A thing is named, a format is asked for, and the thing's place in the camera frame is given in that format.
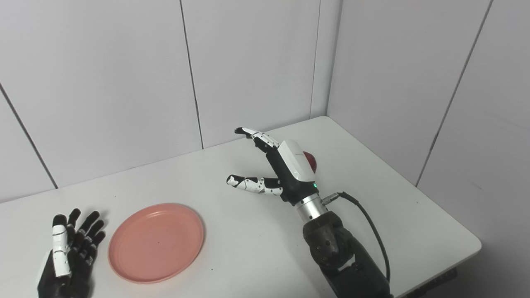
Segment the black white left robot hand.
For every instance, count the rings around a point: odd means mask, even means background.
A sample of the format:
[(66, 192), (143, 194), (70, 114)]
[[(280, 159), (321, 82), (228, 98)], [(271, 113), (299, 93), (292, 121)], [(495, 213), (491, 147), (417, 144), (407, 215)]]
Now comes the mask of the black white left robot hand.
[(52, 222), (52, 248), (37, 285), (39, 298), (87, 298), (100, 243), (106, 237), (100, 212), (93, 211), (77, 227), (78, 208)]

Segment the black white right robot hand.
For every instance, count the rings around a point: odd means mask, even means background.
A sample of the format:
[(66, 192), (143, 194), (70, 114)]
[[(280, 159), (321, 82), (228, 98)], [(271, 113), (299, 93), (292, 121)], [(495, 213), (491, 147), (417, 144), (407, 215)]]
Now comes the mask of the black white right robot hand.
[(242, 177), (229, 175), (226, 183), (233, 188), (254, 194), (280, 196), (284, 202), (295, 206), (309, 202), (318, 194), (315, 172), (299, 144), (293, 140), (276, 141), (263, 132), (238, 127), (236, 134), (253, 139), (271, 165), (276, 178)]

